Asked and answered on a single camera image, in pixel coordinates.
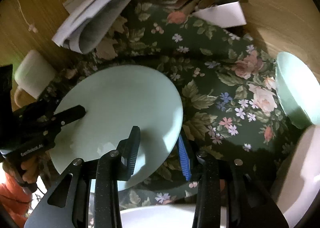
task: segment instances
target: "light green plate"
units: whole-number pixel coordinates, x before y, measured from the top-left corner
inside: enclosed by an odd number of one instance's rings
[[[136,185],[151,175],[172,151],[182,126],[183,108],[173,83],[144,66],[124,65],[99,71],[76,85],[56,113],[82,105],[86,115],[64,126],[50,150],[59,173],[75,158],[100,158],[116,149],[139,126],[141,141],[134,174],[118,181],[118,190]]]

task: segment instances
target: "metal screw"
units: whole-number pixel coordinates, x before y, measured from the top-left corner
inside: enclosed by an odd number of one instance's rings
[[[118,156],[119,155],[119,151],[118,150],[112,150],[109,152],[110,156]]]
[[[203,151],[203,150],[199,150],[198,152],[197,152],[197,156],[198,157],[206,157],[207,156],[207,152],[205,152],[205,151]]]
[[[236,165],[243,165],[242,160],[241,160],[241,159],[238,159],[238,158],[234,160],[234,163],[235,163]]]
[[[72,161],[72,163],[74,165],[80,165],[82,163],[82,159],[81,158],[76,158],[75,160]]]

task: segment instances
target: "blue flower print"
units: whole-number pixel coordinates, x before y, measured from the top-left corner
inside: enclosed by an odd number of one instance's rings
[[[221,93],[220,97],[220,100],[223,100],[225,104],[232,100],[232,98],[229,96],[229,93],[227,92],[225,92],[224,94]]]
[[[225,102],[217,102],[217,108],[219,109],[219,110],[222,110],[222,111],[225,111],[226,110],[226,107],[225,107]]]

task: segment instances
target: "cable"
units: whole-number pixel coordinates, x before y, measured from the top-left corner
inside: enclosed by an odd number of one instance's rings
[[[44,192],[42,192],[39,187],[38,187],[38,190],[44,195]]]
[[[0,196],[3,196],[4,198],[7,198],[7,199],[9,199],[9,200],[12,200],[12,201],[15,201],[15,202],[21,203],[21,204],[30,204],[33,200],[37,200],[37,198],[35,198],[35,199],[32,199],[32,200],[29,201],[29,202],[22,202],[22,201],[19,201],[19,200],[16,200],[16,199],[7,197],[7,196],[5,196],[5,195],[1,195],[1,194],[0,194]]]

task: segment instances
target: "mug handle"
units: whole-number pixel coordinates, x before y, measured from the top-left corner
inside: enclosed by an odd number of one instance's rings
[[[23,89],[20,86],[18,86],[13,95],[14,102],[19,108],[22,108],[22,106],[19,103],[22,92],[23,92]]]

